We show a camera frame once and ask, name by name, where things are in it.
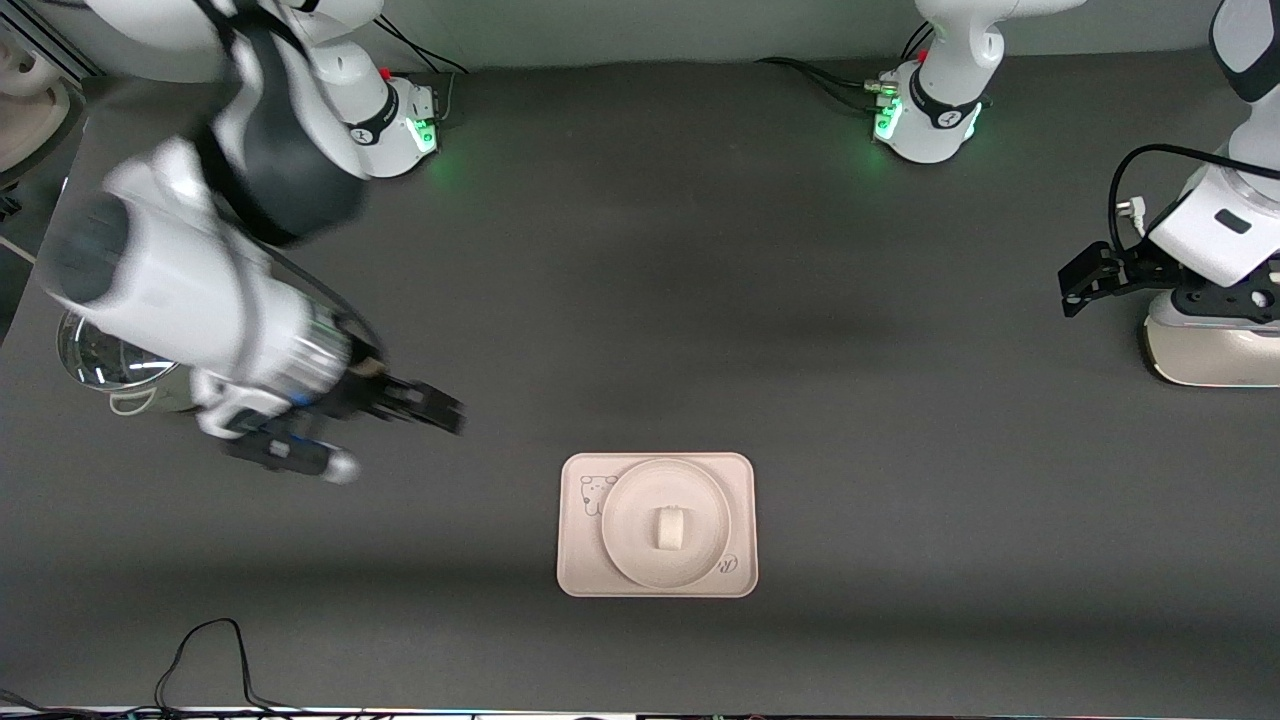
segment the black bracket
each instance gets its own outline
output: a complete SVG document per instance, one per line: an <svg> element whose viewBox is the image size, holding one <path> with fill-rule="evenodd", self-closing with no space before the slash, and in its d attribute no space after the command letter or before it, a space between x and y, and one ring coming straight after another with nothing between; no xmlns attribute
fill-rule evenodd
<svg viewBox="0 0 1280 720"><path fill-rule="evenodd" d="M1270 323L1277 316L1275 305L1280 287L1271 281L1271 273L1276 270L1280 270L1280 261L1267 260L1231 287L1189 273L1190 277L1174 293L1174 307L1184 315L1199 318L1243 318L1258 324Z"/></svg>
<svg viewBox="0 0 1280 720"><path fill-rule="evenodd" d="M1062 314L1068 318L1100 297L1172 290L1174 307L1184 315L1267 324L1280 319L1276 307L1280 286L1271 279L1275 273L1280 273L1280 256L1258 265L1231 287L1221 287L1143 238L1123 252L1106 242L1094 242L1057 272L1057 284L1062 291Z"/></svg>
<svg viewBox="0 0 1280 720"><path fill-rule="evenodd" d="M1100 297L1179 287L1183 273L1183 266L1149 240L1123 252L1107 242L1094 242L1057 272L1062 314L1074 318Z"/></svg>

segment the bear logo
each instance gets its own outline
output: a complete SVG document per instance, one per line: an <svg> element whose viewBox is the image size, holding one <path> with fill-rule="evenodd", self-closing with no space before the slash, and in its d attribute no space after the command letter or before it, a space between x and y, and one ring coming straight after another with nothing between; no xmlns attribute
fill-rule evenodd
<svg viewBox="0 0 1280 720"><path fill-rule="evenodd" d="M582 475L582 509L588 515L595 516L600 514L604 506L604 496L608 495L609 488L616 482L618 482L616 475L609 478Z"/></svg>

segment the green led light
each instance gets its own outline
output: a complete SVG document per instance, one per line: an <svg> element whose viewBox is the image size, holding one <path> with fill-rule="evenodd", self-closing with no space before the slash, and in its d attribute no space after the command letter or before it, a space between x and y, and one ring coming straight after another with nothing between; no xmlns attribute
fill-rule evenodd
<svg viewBox="0 0 1280 720"><path fill-rule="evenodd" d="M413 142L419 150L422 152L435 150L435 124L431 120L404 118L404 126L408 128L410 135L413 136Z"/></svg>
<svg viewBox="0 0 1280 720"><path fill-rule="evenodd" d="M884 119L876 123L876 135L881 140L890 140L893 137L893 131L897 129L897 120L902 117L902 100L899 97L893 99L893 102L881 110Z"/></svg>
<svg viewBox="0 0 1280 720"><path fill-rule="evenodd" d="M978 129L978 115L980 114L982 114L982 102L978 102L978 106L973 111L973 119L969 120L969 129L964 131L965 140L973 137L974 131Z"/></svg>

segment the cable connector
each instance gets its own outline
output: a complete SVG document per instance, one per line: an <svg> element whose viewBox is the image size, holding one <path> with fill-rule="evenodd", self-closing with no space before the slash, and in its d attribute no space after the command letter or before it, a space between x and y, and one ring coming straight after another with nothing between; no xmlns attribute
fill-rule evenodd
<svg viewBox="0 0 1280 720"><path fill-rule="evenodd" d="M867 79L863 81L863 90L872 95L886 95L897 97L897 81L893 79Z"/></svg>
<svg viewBox="0 0 1280 720"><path fill-rule="evenodd" d="M1140 195L1116 204L1116 214L1129 218L1139 238L1147 237L1147 201Z"/></svg>

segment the white plate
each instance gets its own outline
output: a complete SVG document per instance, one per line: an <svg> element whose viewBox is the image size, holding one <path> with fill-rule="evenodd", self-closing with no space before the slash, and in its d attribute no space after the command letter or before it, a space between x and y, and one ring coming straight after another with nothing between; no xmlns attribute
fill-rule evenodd
<svg viewBox="0 0 1280 720"><path fill-rule="evenodd" d="M658 512L685 511L680 550L658 548ZM730 536L724 492L705 470L675 459L657 459L627 470L604 498L604 548L623 575L648 588L690 585L716 569Z"/></svg>

